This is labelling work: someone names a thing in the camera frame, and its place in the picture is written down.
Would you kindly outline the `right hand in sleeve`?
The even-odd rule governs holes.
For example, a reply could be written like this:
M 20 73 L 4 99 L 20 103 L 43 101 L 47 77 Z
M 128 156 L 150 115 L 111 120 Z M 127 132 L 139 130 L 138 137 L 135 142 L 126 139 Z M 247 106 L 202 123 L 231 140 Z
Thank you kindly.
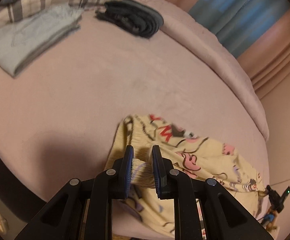
M 266 215 L 263 217 L 261 221 L 261 225 L 268 231 L 275 230 L 277 228 L 277 218 L 279 217 L 279 213 L 274 210 L 272 207 L 270 207 L 266 213 Z

